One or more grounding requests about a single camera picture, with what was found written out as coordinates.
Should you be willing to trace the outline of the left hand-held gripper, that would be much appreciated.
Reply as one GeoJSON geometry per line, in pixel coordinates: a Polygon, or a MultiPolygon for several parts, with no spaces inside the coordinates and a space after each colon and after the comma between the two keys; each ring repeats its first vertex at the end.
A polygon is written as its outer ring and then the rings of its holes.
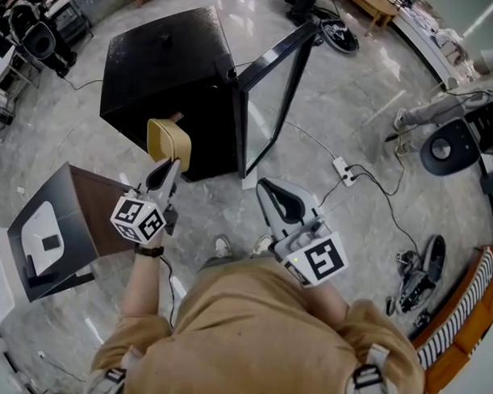
{"type": "Polygon", "coordinates": [[[178,213],[171,197],[177,189],[180,168],[180,160],[165,158],[144,174],[137,187],[119,198],[110,222],[123,238],[144,243],[162,231],[173,234],[178,213]]]}

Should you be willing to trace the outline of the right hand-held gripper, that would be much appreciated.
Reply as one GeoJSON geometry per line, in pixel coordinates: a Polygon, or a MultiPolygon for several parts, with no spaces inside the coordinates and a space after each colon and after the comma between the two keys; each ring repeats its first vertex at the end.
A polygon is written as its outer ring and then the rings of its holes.
{"type": "Polygon", "coordinates": [[[318,216],[319,205],[309,191],[283,179],[261,178],[256,195],[278,240],[276,259],[302,286],[318,286],[349,266],[339,233],[318,216]]]}

